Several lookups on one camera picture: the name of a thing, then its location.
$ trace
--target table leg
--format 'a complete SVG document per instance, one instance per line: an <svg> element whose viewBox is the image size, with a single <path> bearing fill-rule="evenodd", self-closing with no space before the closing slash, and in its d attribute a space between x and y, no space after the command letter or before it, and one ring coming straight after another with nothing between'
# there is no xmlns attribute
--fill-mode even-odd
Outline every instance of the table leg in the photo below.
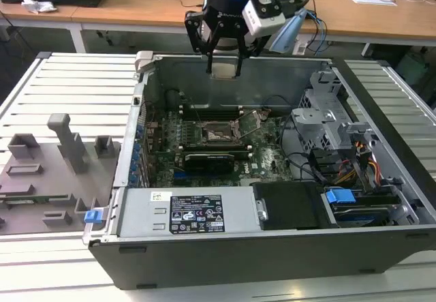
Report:
<svg viewBox="0 0 436 302"><path fill-rule="evenodd" d="M69 26L69 32L73 39L76 53L86 53L87 48L82 37L82 26L80 26L80 24L71 24L71 26Z"/></svg>
<svg viewBox="0 0 436 302"><path fill-rule="evenodd" d="M0 41L8 42L10 38L11 37L7 33L7 26L0 26Z"/></svg>

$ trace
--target gray 3d-printed part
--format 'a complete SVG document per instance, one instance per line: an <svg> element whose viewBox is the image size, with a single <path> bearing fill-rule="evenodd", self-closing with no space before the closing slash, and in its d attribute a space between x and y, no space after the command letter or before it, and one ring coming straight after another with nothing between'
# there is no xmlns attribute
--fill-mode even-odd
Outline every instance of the gray 3d-printed part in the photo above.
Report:
<svg viewBox="0 0 436 302"><path fill-rule="evenodd" d="M0 185L31 184L35 191L30 196L0 197L0 216L7 226L0 227L0 235L27 234L33 232L69 232L84 229L84 213L75 214L77 199L81 198L87 209L97 203L107 205L110 188L120 151L120 143L114 142L115 156L98 158L94 142L84 143L83 160L88 169L77 175L59 153L57 143L42 143L30 148L33 159L17 160L12 155L0 174ZM10 166L41 164L40 175L9 176ZM66 210L72 218L70 225L46 226L42 221L45 211Z"/></svg>
<svg viewBox="0 0 436 302"><path fill-rule="evenodd" d="M32 134L15 134L7 147L16 159L32 159L30 148L39 144Z"/></svg>
<svg viewBox="0 0 436 302"><path fill-rule="evenodd" d="M83 156L86 151L84 144L82 142L82 138L79 133L72 133L74 137L74 143L76 144L77 150L80 152L80 155ZM58 149L61 152L62 157L67 157L65 152L63 151L62 145L58 145Z"/></svg>
<svg viewBox="0 0 436 302"><path fill-rule="evenodd" d="M18 166L8 166L6 173L9 176L19 175L40 175L43 171L41 164L24 164Z"/></svg>
<svg viewBox="0 0 436 302"><path fill-rule="evenodd" d="M35 192L35 188L32 184L11 184L2 185L0 187L0 195L6 196L21 196L32 195Z"/></svg>
<svg viewBox="0 0 436 302"><path fill-rule="evenodd" d="M97 136L94 142L94 149L98 158L115 156L114 143L110 136Z"/></svg>
<svg viewBox="0 0 436 302"><path fill-rule="evenodd" d="M78 142L74 140L73 134L69 130L70 120L66 113L54 113L50 116L47 126L56 133L61 142L64 156L69 160L74 172L80 174L87 170L87 165L82 159L82 148L78 147Z"/></svg>
<svg viewBox="0 0 436 302"><path fill-rule="evenodd" d="M100 207L101 205L99 204L97 198L93 198L93 202L91 203L91 209L100 208Z"/></svg>
<svg viewBox="0 0 436 302"><path fill-rule="evenodd" d="M49 198L48 202L54 206L62 207L65 205L75 205L76 198L72 193L65 196L65 198Z"/></svg>
<svg viewBox="0 0 436 302"><path fill-rule="evenodd" d="M84 223L84 215L90 209L91 208L88 209L88 207L85 205L81 198L78 198L76 207L74 208L74 214L77 215L80 221Z"/></svg>
<svg viewBox="0 0 436 302"><path fill-rule="evenodd" d="M62 226L70 225L73 219L69 216L68 212L63 211L46 211L44 212L44 217L42 221L47 226Z"/></svg>

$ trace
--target white sticker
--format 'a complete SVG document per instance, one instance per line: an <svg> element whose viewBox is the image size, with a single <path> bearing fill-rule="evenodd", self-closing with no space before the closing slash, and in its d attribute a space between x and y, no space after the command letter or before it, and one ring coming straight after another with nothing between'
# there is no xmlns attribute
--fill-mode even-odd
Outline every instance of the white sticker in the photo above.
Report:
<svg viewBox="0 0 436 302"><path fill-rule="evenodd" d="M222 227L224 226L223 222L211 222L211 227Z"/></svg>
<svg viewBox="0 0 436 302"><path fill-rule="evenodd" d="M169 201L171 199L171 196L172 196L172 192L154 191L151 192L150 201L151 202Z"/></svg>

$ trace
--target blue tab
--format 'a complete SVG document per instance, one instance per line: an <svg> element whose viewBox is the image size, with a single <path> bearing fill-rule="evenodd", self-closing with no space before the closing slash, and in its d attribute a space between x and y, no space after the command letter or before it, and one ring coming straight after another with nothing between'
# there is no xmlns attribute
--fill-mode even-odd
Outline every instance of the blue tab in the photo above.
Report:
<svg viewBox="0 0 436 302"><path fill-rule="evenodd" d="M84 215L85 224L101 224L103 222L103 211L89 210Z"/></svg>
<svg viewBox="0 0 436 302"><path fill-rule="evenodd" d="M326 192L326 197L329 203L355 203L353 192L349 189L331 189Z"/></svg>

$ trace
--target wooden desk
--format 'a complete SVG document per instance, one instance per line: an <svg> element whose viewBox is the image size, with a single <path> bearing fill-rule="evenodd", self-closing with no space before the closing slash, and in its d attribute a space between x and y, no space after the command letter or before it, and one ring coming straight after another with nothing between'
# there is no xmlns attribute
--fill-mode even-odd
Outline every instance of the wooden desk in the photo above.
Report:
<svg viewBox="0 0 436 302"><path fill-rule="evenodd" d="M77 7L72 5L57 5L56 8L57 11L34 14L27 11L21 4L0 3L0 10L9 20L53 20L71 22L72 15L77 10Z"/></svg>
<svg viewBox="0 0 436 302"><path fill-rule="evenodd" d="M436 5L406 0L396 0L396 7L359 4L352 0L315 1L318 16L327 23L328 34L333 37L436 40ZM313 9L312 2L307 8ZM307 20L301 32L314 31L313 22Z"/></svg>
<svg viewBox="0 0 436 302"><path fill-rule="evenodd" d="M185 5L203 0L182 0ZM352 0L316 0L318 16L327 22L327 40L436 46L436 5L396 0L398 6L357 4ZM312 2L307 8L313 9ZM66 28L77 52L86 52L83 30L186 33L183 21L188 10L178 0L102 0L99 7L59 7L58 12L35 15L20 5L1 5L16 26ZM0 18L0 25L7 23ZM298 43L304 45L315 33L312 21L302 26Z"/></svg>

